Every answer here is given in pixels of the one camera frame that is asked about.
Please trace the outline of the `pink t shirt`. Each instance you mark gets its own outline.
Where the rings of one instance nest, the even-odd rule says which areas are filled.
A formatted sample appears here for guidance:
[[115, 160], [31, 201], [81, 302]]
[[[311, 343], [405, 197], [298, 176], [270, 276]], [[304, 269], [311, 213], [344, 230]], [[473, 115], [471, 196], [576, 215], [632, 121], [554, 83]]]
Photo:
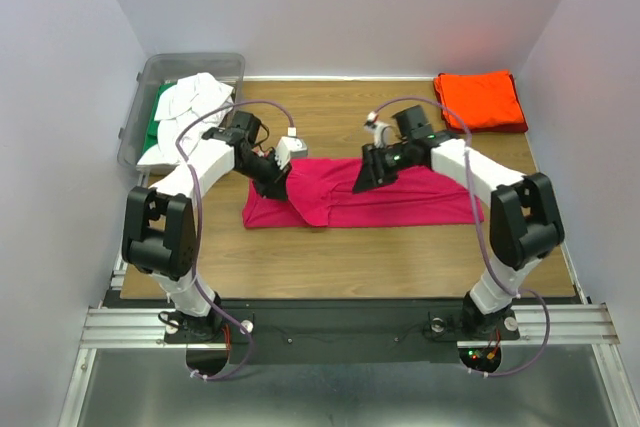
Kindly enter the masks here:
[[354, 194], [361, 161], [300, 159], [287, 178], [286, 201], [250, 187], [242, 211], [245, 228], [378, 228], [472, 224], [469, 193], [424, 167], [399, 174], [391, 185]]

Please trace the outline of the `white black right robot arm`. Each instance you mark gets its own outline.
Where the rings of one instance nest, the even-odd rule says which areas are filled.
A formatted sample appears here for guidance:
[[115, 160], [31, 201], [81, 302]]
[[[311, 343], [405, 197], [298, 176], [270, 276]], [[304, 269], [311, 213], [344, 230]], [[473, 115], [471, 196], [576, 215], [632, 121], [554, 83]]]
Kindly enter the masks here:
[[[460, 313], [462, 331], [482, 337], [499, 327], [528, 274], [565, 238], [551, 180], [537, 172], [525, 175], [509, 169], [471, 146], [463, 137], [435, 130], [420, 105], [394, 114], [391, 126], [368, 114], [364, 127], [373, 135], [362, 148], [362, 164], [353, 185], [359, 194], [394, 183], [401, 171], [425, 167], [464, 187], [471, 211], [478, 202], [489, 209], [489, 231], [476, 233], [485, 270], [465, 295]], [[398, 130], [389, 143], [387, 133]]]

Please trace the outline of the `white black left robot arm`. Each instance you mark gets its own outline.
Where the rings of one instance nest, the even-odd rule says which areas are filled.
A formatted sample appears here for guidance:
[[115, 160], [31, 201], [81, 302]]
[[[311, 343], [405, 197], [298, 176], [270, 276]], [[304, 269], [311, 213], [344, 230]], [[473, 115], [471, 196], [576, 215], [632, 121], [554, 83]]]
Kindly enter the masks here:
[[173, 311], [159, 316], [170, 335], [210, 341], [225, 324], [219, 295], [197, 272], [204, 195], [235, 171], [250, 179], [259, 195], [284, 200], [292, 161], [307, 153], [294, 126], [274, 148], [261, 152], [258, 134], [264, 128], [255, 115], [238, 111], [228, 126], [200, 133], [193, 150], [180, 148], [170, 174], [127, 196], [121, 256], [152, 277], [172, 301]]

